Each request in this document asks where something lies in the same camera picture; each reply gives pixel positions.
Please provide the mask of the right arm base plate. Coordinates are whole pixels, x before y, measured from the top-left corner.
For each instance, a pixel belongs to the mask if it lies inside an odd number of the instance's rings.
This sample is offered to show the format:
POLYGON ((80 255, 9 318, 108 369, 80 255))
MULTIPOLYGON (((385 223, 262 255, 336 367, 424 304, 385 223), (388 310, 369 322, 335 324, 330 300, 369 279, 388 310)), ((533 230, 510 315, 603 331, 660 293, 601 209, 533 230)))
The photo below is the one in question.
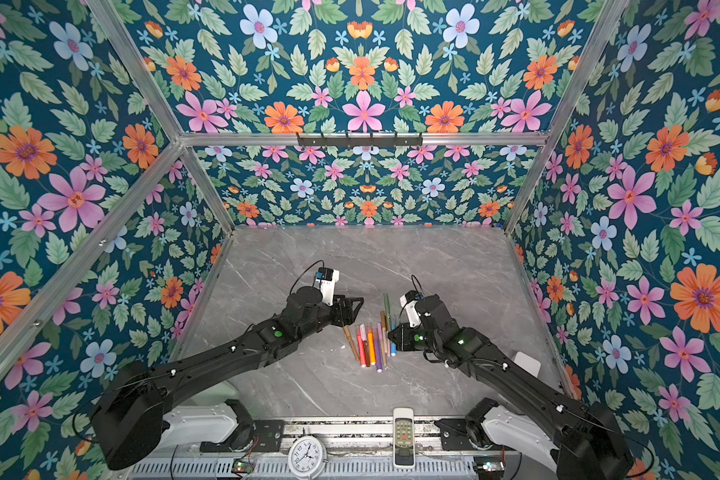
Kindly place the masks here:
POLYGON ((477 451, 486 448, 486 443, 471 429, 464 418, 441 418, 434 422, 439 431, 441 448, 444 451, 477 451))

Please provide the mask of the blue highlighter pen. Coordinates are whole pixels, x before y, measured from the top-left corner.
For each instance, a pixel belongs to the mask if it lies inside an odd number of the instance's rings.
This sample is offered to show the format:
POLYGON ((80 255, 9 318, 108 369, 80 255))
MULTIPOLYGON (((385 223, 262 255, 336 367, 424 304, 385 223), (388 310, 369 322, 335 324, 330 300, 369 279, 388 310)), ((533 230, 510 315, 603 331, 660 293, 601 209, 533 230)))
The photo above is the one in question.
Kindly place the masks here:
POLYGON ((397 347, 396 347, 396 344, 391 340, 390 337, 388 338, 388 340, 389 340, 389 342, 390 342, 390 355, 391 355, 392 357, 395 357, 395 356, 397 355, 397 347))

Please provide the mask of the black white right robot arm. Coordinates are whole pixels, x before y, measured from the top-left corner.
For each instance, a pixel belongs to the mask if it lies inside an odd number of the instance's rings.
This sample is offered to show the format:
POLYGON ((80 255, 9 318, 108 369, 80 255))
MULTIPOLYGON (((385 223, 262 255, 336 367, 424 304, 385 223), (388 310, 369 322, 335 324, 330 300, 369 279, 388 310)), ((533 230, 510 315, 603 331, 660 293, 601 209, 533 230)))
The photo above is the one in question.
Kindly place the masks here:
POLYGON ((411 290, 400 304, 404 317, 388 334, 398 350, 420 351, 502 397, 481 400, 466 416, 474 445, 509 447, 559 479, 626 478, 634 457, 608 408, 587 406, 545 384, 489 337, 459 326, 439 296, 411 290))

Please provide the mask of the orange highlighter pen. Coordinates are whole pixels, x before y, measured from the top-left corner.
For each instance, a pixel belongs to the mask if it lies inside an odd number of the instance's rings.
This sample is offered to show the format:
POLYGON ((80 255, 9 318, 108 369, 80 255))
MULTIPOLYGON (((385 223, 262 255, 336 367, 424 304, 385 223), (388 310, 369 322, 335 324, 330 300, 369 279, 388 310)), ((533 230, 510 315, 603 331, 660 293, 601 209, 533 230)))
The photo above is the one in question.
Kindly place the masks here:
POLYGON ((367 344, 368 344, 368 350, 369 350, 370 366, 375 368, 377 366, 377 358, 376 358, 377 356, 376 356, 376 352, 375 352, 374 336, 373 336, 373 332, 371 329, 367 330, 366 337, 367 337, 367 344))

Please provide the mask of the green fountain pen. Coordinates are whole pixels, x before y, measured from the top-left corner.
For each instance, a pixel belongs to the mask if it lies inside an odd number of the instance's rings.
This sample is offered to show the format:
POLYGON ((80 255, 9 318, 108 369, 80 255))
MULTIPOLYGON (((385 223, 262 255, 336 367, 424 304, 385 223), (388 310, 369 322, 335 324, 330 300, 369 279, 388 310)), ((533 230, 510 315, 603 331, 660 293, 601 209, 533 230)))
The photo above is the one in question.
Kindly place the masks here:
POLYGON ((392 312, 391 312, 391 302, 389 294, 384 293, 383 294, 383 302, 384 302, 384 311, 385 311, 385 325, 386 329, 390 330, 392 328, 392 312))

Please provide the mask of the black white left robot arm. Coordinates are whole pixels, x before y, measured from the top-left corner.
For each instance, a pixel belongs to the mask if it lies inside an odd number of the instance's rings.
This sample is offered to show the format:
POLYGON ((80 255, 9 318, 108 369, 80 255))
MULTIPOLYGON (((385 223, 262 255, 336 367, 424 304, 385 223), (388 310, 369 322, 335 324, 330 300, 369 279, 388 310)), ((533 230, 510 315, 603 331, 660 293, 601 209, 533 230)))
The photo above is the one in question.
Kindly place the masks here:
POLYGON ((289 294, 284 309, 237 338, 184 359, 121 368, 89 413, 107 467, 123 470, 146 458, 167 437, 164 418, 180 403, 239 374, 265 368, 294 353, 327 326, 353 324, 362 297, 336 294, 330 304, 316 287, 289 294))

